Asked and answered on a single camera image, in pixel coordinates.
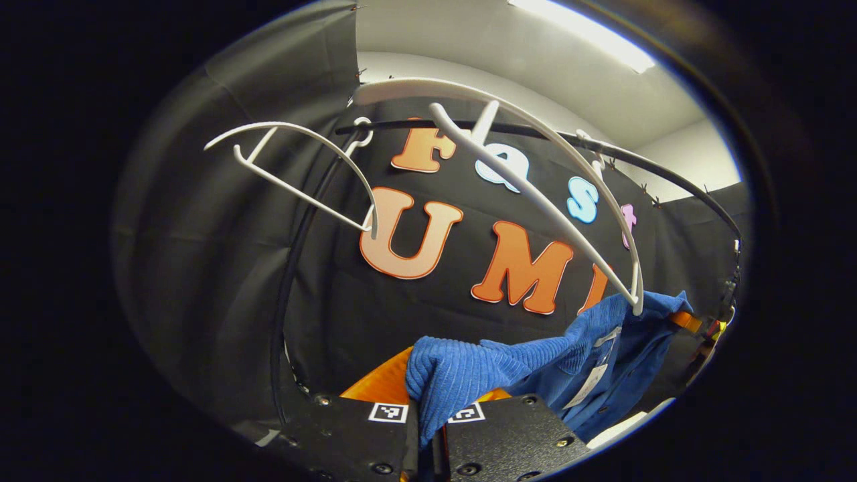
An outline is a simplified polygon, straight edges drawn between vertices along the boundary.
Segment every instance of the orange letter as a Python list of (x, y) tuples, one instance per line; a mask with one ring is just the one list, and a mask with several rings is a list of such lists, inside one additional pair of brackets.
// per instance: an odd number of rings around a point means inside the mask
[(503, 299), (500, 284), (506, 278), (509, 304), (518, 301), (533, 288), (533, 293), (524, 300), (524, 309), (533, 313), (550, 315), (556, 305), (556, 291), (560, 288), (562, 274), (574, 255), (572, 249), (563, 243), (554, 241), (542, 251), (542, 254), (530, 262), (530, 240), (523, 227), (507, 221), (494, 223), (497, 233), (497, 248), (491, 266), (482, 283), (470, 289), (473, 298), (497, 303)]
[(375, 206), (378, 209), (378, 238), (368, 232), (360, 236), (360, 252), (372, 268), (403, 280), (415, 280), (428, 275), (437, 266), (443, 245), (452, 225), (464, 218), (464, 213), (443, 202), (426, 202), (428, 227), (423, 245), (415, 256), (403, 258), (393, 252), (390, 243), (399, 223), (399, 216), (414, 205), (414, 198), (400, 190), (374, 188)]
[(596, 265), (592, 264), (592, 286), (590, 293), (586, 297), (586, 302), (578, 310), (578, 315), (598, 304), (601, 298), (604, 298), (604, 290), (607, 289), (607, 275)]
[(440, 162), (432, 159), (437, 149), (441, 159), (449, 159), (455, 154), (455, 143), (446, 136), (438, 137), (439, 129), (411, 129), (405, 149), (393, 156), (393, 167), (417, 172), (438, 172)]

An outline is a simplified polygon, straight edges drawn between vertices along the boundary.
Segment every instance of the blue corduroy fabric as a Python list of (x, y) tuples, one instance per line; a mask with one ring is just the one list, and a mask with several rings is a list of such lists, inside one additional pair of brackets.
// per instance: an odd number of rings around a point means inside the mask
[[(481, 340), (479, 345), (422, 337), (408, 359), (405, 385), (420, 403), (420, 447), (458, 410), (489, 391), (510, 395), (536, 393), (577, 435), (589, 441), (639, 401), (660, 368), (677, 326), (676, 311), (692, 311), (686, 295), (644, 293), (640, 316), (620, 295), (605, 298), (568, 327), (563, 336), (505, 345)], [(622, 327), (613, 344), (593, 345)], [(589, 394), (563, 409), (583, 386), (592, 368), (608, 368)], [(598, 413), (603, 407), (607, 409)]]

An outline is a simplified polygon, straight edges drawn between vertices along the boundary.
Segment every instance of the fluorescent light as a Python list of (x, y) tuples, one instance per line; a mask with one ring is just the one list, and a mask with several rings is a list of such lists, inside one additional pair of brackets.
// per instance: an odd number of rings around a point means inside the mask
[(572, 32), (588, 39), (608, 54), (615, 57), (634, 72), (642, 74), (655, 66), (655, 61), (636, 45), (623, 39), (605, 26), (595, 23), (583, 15), (548, 0), (507, 0), (510, 5), (541, 15), (559, 23)]

